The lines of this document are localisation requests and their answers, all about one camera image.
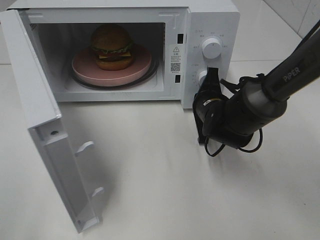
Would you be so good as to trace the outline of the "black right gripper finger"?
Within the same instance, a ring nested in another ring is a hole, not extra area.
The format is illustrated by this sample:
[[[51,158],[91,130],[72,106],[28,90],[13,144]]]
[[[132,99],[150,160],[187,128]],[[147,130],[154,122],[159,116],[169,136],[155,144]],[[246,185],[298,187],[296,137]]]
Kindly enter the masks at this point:
[[[205,91],[220,92],[219,69],[216,67],[208,67],[206,76],[202,82],[202,89]]]

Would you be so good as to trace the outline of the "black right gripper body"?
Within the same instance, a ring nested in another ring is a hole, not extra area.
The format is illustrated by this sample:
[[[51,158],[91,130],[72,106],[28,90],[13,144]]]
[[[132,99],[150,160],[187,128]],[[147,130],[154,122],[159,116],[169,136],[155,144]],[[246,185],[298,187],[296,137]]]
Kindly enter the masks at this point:
[[[198,143],[203,145],[206,138],[214,137],[223,123],[222,108],[227,98],[220,86],[201,87],[195,94],[192,111],[198,133]]]

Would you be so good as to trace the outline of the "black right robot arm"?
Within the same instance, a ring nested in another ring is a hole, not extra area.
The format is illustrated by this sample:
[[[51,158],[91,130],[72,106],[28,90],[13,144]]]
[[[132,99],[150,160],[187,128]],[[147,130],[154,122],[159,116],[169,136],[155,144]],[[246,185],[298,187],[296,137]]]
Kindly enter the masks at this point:
[[[221,145],[212,153],[219,154],[225,146],[242,152],[262,128],[281,117],[288,99],[320,76],[320,24],[305,35],[295,50],[268,74],[243,76],[237,84],[219,78],[218,69],[207,73],[195,94],[192,104],[198,132],[198,143],[208,146],[209,140]]]

